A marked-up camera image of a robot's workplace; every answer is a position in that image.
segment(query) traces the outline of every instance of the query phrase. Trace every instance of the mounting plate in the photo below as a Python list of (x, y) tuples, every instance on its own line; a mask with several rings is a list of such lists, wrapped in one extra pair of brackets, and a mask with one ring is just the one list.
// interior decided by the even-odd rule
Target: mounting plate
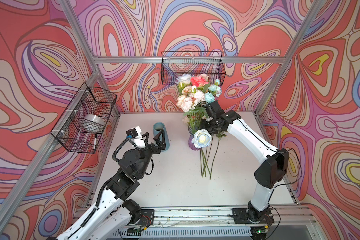
[(142, 209), (141, 210), (141, 216), (140, 216), (140, 219), (139, 221), (137, 222), (136, 225), (140, 225), (140, 226), (150, 226), (152, 224), (154, 224), (154, 217), (155, 217), (155, 210), (154, 209)]
[[(248, 220), (248, 214), (246, 213), (247, 208), (237, 208), (232, 209), (232, 216), (235, 220), (235, 224), (252, 224), (251, 221)], [(271, 209), (268, 209), (265, 214), (264, 218), (260, 220), (258, 223), (265, 223), (265, 224), (273, 224), (275, 221), (273, 219)]]

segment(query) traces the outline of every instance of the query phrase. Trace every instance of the bouquet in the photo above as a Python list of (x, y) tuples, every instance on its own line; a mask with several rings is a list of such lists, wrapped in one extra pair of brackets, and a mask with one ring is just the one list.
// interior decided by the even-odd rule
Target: bouquet
[[(193, 150), (200, 151), (200, 165), (202, 177), (205, 175), (206, 171), (210, 174), (212, 173), (213, 162), (212, 161), (211, 169), (208, 166), (209, 155), (211, 152), (211, 146), (213, 143), (213, 135), (211, 136), (207, 130), (201, 129), (200, 124), (202, 119), (208, 117), (205, 108), (201, 105), (207, 103), (212, 103), (221, 95), (220, 80), (216, 79), (214, 84), (210, 84), (209, 76), (207, 74), (200, 74), (197, 76), (191, 76), (190, 74), (183, 74), (181, 77), (177, 78), (176, 84), (179, 91), (177, 98), (177, 106), (185, 112), (185, 117), (183, 122), (188, 125), (188, 131), (191, 134), (188, 145)], [(217, 135), (219, 146), (220, 139), (224, 136), (222, 132), (219, 132)]]
[(187, 115), (183, 118), (183, 122), (188, 124), (188, 130), (192, 135), (200, 129), (201, 119), (206, 118), (205, 108), (201, 107), (200, 103), (211, 103), (221, 94), (220, 80), (216, 79), (215, 84), (210, 85), (208, 78), (206, 74), (197, 76), (183, 74), (177, 78), (180, 94), (177, 98), (177, 106)]

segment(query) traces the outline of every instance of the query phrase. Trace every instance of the artificial flower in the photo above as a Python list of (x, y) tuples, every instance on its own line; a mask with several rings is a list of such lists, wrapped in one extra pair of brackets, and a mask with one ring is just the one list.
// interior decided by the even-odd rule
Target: artificial flower
[(203, 91), (196, 91), (196, 93), (190, 93), (189, 96), (191, 98), (195, 98), (198, 102), (203, 102), (205, 101), (205, 95), (203, 93)]
[(184, 124), (187, 124), (188, 125), (188, 122), (189, 122), (189, 118), (187, 116), (185, 116), (183, 119), (182, 119), (183, 123)]
[(177, 105), (178, 107), (180, 107), (185, 98), (186, 98), (185, 95), (180, 95), (180, 96), (178, 96), (178, 97), (177, 97), (177, 103), (176, 103), (176, 105)]
[(195, 109), (197, 102), (193, 98), (184, 98), (183, 102), (180, 104), (180, 108), (184, 112), (188, 112), (190, 109)]
[(202, 78), (204, 78), (206, 81), (208, 81), (208, 79), (209, 79), (209, 76), (208, 76), (207, 74), (205, 74), (205, 73), (200, 74), (199, 76), (201, 76)]
[(191, 86), (186, 86), (185, 88), (183, 88), (183, 90), (182, 90), (181, 93), (182, 93), (184, 96), (187, 96), (190, 92), (191, 92)]
[(191, 83), (198, 88), (198, 87), (202, 87), (205, 84), (207, 84), (208, 81), (206, 81), (201, 76), (197, 76), (197, 77), (191, 77)]
[(216, 97), (218, 98), (221, 94), (221, 87), (217, 86), (216, 88)]
[(193, 135), (192, 143), (197, 148), (206, 147), (210, 144), (212, 136), (208, 133), (207, 130), (201, 129), (195, 132)]
[(197, 92), (197, 88), (195, 85), (193, 85), (191, 88), (191, 93), (196, 93), (196, 92)]
[(215, 100), (215, 96), (212, 93), (205, 94), (205, 101), (207, 103), (212, 103)]
[(216, 89), (217, 89), (216, 85), (211, 85), (211, 86), (208, 87), (208, 91), (210, 91), (210, 92), (215, 92)]
[(191, 84), (191, 74), (184, 73), (181, 77), (178, 77), (175, 82), (176, 84), (184, 83), (185, 85)]

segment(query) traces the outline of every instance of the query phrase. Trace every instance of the flower vase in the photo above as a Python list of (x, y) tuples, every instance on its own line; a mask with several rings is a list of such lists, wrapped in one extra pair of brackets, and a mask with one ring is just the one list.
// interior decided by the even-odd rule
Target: flower vase
[(188, 126), (188, 132), (193, 136), (195, 134), (195, 132), (197, 132), (200, 129), (199, 126), (195, 126), (194, 128), (192, 128), (191, 126)]
[(192, 149), (192, 150), (194, 150), (194, 151), (199, 151), (200, 148), (195, 147), (195, 145), (192, 143), (192, 139), (193, 139), (193, 135), (191, 134), (191, 135), (189, 136), (189, 139), (188, 139), (188, 146), (189, 146), (189, 148)]

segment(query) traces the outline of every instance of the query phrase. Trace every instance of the ventilation grille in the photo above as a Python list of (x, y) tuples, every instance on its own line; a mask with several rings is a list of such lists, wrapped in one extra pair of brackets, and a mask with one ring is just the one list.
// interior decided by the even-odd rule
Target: ventilation grille
[[(165, 227), (148, 228), (141, 236), (127, 235), (127, 229), (120, 229), (121, 236), (128, 238), (165, 238), (165, 237), (248, 237), (252, 236), (251, 227)], [(109, 238), (118, 238), (116, 231)]]

